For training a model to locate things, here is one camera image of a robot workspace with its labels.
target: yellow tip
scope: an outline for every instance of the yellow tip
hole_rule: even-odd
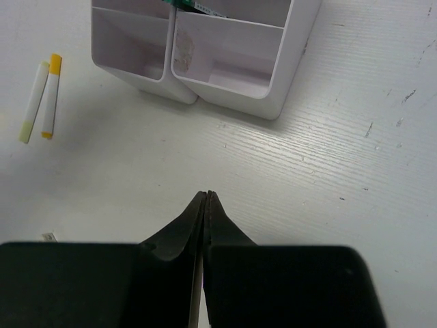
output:
[[[30,134],[32,133],[33,122],[24,121],[21,126],[20,135],[18,136],[18,140],[24,142],[25,144],[29,143]]]
[[[50,68],[48,69],[48,72],[51,74],[60,75],[61,62],[62,62],[62,57],[57,55],[56,53],[52,53],[52,56],[50,58]]]
[[[53,135],[50,132],[41,132],[41,136],[43,138],[46,138],[46,139],[50,140],[50,139],[52,139]]]

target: desk surface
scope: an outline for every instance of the desk surface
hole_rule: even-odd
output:
[[[0,241],[139,242],[212,189],[257,243],[356,248],[392,327],[436,325],[437,2],[324,0],[274,122],[95,67],[88,0],[0,8]],[[55,136],[40,137],[39,115],[24,145],[52,52],[64,57]]]

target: wood grain texture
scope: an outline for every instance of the wood grain texture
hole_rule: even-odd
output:
[[[353,246],[391,327],[436,326],[435,1],[324,0],[274,122],[133,90],[92,64],[89,2],[53,1],[1,4],[0,241],[138,242],[213,189],[257,243]],[[52,52],[55,135],[25,146]]]

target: dark mark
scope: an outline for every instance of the dark mark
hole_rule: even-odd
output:
[[[370,131],[371,131],[371,128],[373,127],[373,122],[370,124],[370,126],[369,126],[369,130],[367,130],[367,133],[366,133],[366,135],[364,136],[364,138],[367,138],[369,135],[370,135]]]
[[[413,90],[413,92],[411,92],[409,95],[407,95],[407,97],[405,97],[405,99],[402,100],[402,104],[405,104],[407,102],[408,99],[410,99],[415,93],[416,93],[417,89]]]
[[[343,92],[343,89],[340,90],[339,94],[337,95],[335,102],[337,102],[341,96],[341,93]]]
[[[433,94],[432,97],[431,97],[430,99],[426,100],[425,103],[424,103],[422,106],[419,107],[419,109],[422,109],[422,108],[428,106],[429,102],[430,102],[431,100],[433,100],[435,97],[437,97],[437,92],[436,92],[435,94]]]
[[[415,154],[415,155],[413,156],[413,158],[410,159],[410,160],[407,162],[407,166],[410,166],[410,163],[413,162],[413,160],[415,160],[416,157],[417,157],[417,154]]]
[[[309,38],[307,39],[307,43],[305,43],[305,48],[303,49],[302,56],[307,52],[308,41],[309,41]]]
[[[425,50],[422,51],[422,56],[419,58],[418,62],[417,62],[417,67],[420,66],[422,59],[423,59],[423,55],[425,54],[426,50],[428,50],[434,43],[436,43],[437,39],[434,40],[433,42],[431,42],[430,44],[428,44],[425,48]]]

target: white desk organizer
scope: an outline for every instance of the white desk organizer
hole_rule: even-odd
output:
[[[174,7],[161,0],[92,0],[95,65],[140,90],[192,104],[197,95],[170,70]]]
[[[161,0],[93,0],[93,60],[141,90],[273,120],[321,2],[198,0],[221,18]]]

